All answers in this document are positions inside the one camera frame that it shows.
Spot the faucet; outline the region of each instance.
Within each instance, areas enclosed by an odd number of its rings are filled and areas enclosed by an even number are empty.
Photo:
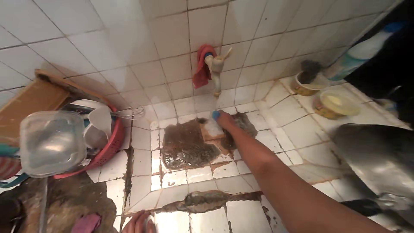
[[[225,56],[218,55],[213,57],[211,53],[207,53],[204,57],[204,62],[208,65],[211,74],[211,80],[214,82],[214,96],[218,97],[221,94],[220,73],[223,70],[224,60],[231,55],[230,48]]]

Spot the clear plastic container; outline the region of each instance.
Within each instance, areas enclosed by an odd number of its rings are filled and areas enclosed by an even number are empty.
[[[86,158],[84,121],[76,112],[47,111],[20,123],[22,170],[31,177],[69,171]]]

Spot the hand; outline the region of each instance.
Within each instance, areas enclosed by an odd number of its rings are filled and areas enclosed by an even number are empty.
[[[223,110],[220,110],[219,112],[220,116],[217,119],[217,124],[219,124],[219,126],[221,126],[225,130],[229,130],[229,128],[233,126],[237,127],[233,117],[230,114]]]
[[[131,218],[127,225],[123,228],[122,233],[156,233],[155,225],[150,219],[147,224],[147,231],[144,232],[144,222],[148,218],[149,212],[141,210]]]

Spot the purple cloth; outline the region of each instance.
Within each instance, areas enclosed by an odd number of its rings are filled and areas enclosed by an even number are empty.
[[[71,233],[92,233],[101,224],[101,217],[88,214],[76,220]]]

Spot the white tiled wall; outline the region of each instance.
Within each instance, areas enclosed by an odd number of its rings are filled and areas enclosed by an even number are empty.
[[[119,108],[210,94],[212,84],[191,83],[207,43],[217,53],[233,47],[221,82],[243,104],[263,97],[258,83],[298,72],[303,59],[330,64],[399,1],[2,1],[0,92],[27,85],[42,68]],[[2,93],[1,102],[9,98]]]

